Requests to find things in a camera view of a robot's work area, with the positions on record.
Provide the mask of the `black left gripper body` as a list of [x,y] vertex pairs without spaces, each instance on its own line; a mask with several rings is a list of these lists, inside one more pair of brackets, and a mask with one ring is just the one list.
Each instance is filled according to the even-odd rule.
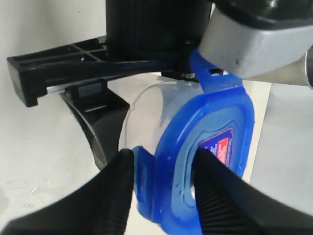
[[106,36],[7,58],[14,91],[27,107],[38,105],[48,88],[103,77],[114,80],[148,72],[190,73],[196,43],[185,41],[162,51],[113,48]]

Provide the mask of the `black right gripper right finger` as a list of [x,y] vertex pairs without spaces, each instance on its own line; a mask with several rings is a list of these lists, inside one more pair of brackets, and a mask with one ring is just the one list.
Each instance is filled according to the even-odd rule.
[[261,193],[209,150],[193,160],[195,198],[204,235],[311,235],[313,217]]

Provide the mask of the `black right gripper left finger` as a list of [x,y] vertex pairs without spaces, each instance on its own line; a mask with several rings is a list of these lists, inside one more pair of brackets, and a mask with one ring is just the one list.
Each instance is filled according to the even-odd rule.
[[65,198],[11,220],[8,235],[123,235],[134,187],[134,153],[122,149],[94,178]]

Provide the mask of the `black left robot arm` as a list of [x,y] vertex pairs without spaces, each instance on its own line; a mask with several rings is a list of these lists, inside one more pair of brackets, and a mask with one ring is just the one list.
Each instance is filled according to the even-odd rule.
[[105,36],[7,58],[15,93],[34,107],[49,88],[62,88],[61,98],[103,169],[118,152],[130,107],[108,82],[149,72],[196,81],[189,57],[211,8],[208,0],[108,0]]

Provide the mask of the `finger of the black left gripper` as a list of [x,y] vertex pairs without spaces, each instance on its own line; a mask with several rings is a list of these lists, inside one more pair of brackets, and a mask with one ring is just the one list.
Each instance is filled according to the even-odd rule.
[[85,93],[84,87],[72,86],[61,98],[83,130],[96,167],[102,170],[118,153],[129,103],[106,87]]

